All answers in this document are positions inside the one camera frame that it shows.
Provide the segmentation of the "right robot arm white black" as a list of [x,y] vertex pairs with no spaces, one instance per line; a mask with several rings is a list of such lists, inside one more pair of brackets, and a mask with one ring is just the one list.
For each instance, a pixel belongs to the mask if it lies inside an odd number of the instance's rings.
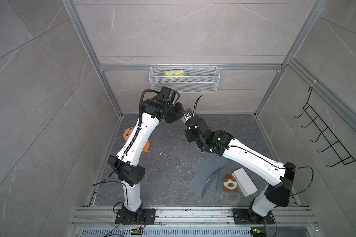
[[186,126],[184,133],[188,142],[194,141],[205,152],[241,164],[268,183],[252,202],[250,215],[265,217],[277,206],[288,206],[296,169],[293,163],[283,164],[271,160],[223,130],[212,131],[205,120],[199,116],[188,119]]

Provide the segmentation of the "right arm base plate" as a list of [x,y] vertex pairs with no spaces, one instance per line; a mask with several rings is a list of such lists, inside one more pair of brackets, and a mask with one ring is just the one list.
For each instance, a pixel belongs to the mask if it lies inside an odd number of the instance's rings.
[[271,211],[264,217],[246,208],[233,208],[232,215],[236,225],[274,225],[273,213]]

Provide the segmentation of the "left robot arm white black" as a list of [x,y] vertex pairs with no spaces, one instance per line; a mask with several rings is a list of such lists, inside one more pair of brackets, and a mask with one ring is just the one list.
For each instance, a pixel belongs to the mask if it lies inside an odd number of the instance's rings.
[[108,158],[123,185],[124,207],[129,212],[137,212],[142,206],[139,184],[145,175],[145,168],[138,165],[141,153],[162,120],[173,123],[182,118],[184,109],[177,101],[179,98],[180,94],[168,87],[162,87],[160,91],[144,90],[138,105],[138,120],[129,139],[115,156]]

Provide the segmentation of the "pink envelope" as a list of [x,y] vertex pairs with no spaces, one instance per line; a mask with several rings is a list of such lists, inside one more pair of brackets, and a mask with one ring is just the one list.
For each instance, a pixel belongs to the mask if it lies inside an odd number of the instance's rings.
[[186,126],[187,118],[185,115],[182,116],[181,120],[182,120],[183,124]]

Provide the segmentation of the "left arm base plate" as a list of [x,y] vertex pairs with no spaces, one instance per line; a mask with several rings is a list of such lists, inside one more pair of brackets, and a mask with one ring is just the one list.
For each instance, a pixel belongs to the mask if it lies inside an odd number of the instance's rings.
[[116,214],[116,224],[142,224],[153,225],[156,218],[156,209],[142,208],[136,212],[131,212],[128,209],[120,209]]

